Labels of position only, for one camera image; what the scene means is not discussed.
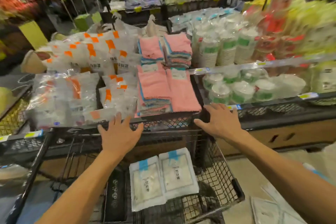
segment yellow sign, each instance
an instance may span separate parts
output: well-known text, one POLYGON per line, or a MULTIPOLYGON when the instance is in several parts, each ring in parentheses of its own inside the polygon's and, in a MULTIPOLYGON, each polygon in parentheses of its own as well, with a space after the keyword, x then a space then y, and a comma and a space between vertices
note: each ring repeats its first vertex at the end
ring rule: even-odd
POLYGON ((94 14, 92 14, 92 20, 94 23, 99 23, 101 22, 103 19, 102 17, 100 16, 100 13, 99 12, 95 12, 94 14))
POLYGON ((48 40, 35 21, 27 22, 19 26, 19 29, 35 50, 48 44, 48 40))

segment person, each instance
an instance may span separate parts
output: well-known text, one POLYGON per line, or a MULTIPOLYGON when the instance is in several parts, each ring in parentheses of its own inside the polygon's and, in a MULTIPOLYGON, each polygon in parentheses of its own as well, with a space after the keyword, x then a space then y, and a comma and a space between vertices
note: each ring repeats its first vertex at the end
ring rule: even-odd
MULTIPOLYGON (((335 223, 336 187, 241 129, 237 110, 231 113, 223 104, 204 107, 210 113, 210 122, 196 119, 197 126, 246 155, 307 223, 335 223)), ((140 124, 136 131, 132 131, 129 121, 130 117, 127 117, 122 123, 121 115, 117 114, 107 131, 98 126, 103 150, 36 224, 88 223, 112 170, 136 145, 144 129, 140 124)))

